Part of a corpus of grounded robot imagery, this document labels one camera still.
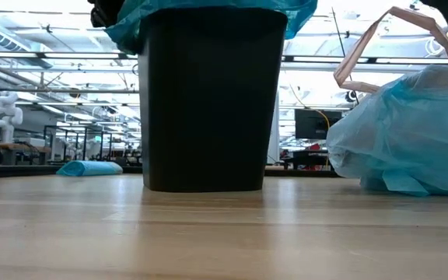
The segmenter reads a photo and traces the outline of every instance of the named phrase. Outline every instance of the monitor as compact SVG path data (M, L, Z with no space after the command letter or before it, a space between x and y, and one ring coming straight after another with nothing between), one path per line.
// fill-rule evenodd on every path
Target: monitor
M297 109L295 110L295 138L326 139L327 122L320 112L330 121L330 126L341 120L341 112Z

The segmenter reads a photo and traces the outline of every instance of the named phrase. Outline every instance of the blue plastic bag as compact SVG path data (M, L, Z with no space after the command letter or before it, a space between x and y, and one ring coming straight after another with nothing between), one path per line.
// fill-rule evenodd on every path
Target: blue plastic bag
M74 160L60 168L57 175L99 176L122 174L124 170L116 163Z
M317 8L317 0L126 0L118 14L117 24L106 32L118 47L126 52L136 52L139 34L145 27L142 19L160 9L200 8L229 6L235 8L263 8L282 12L288 16L286 39L292 39L310 19Z
M336 172L361 185L448 195L448 66L405 75L365 98L329 130Z

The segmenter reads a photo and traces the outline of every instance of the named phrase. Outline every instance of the table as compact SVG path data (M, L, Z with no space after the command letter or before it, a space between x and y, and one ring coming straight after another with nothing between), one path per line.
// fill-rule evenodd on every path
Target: table
M0 280L448 279L448 197L341 178L204 194L142 181L0 179Z
M35 147L39 152L39 164L44 165L46 163L46 155L51 153L49 147ZM34 152L32 148L24 144L15 143L0 143L0 150L4 156L2 165L16 165L16 153L18 152Z
M298 169L299 165L305 166L325 166L327 159L327 150L304 150L293 152L293 157L288 159L283 159L285 162L285 169L288 169L288 164L293 163L293 169Z

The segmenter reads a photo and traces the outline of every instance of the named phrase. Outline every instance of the white column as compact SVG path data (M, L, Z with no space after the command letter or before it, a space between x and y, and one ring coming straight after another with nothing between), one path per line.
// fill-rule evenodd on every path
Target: white column
M274 115L272 117L271 137L269 138L268 163L279 160L279 93L276 93Z

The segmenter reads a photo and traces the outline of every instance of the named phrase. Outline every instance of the black trash can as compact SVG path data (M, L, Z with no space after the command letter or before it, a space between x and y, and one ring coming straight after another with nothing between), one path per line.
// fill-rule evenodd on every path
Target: black trash can
M146 19L139 55L145 186L262 188L285 15L266 9L166 9Z

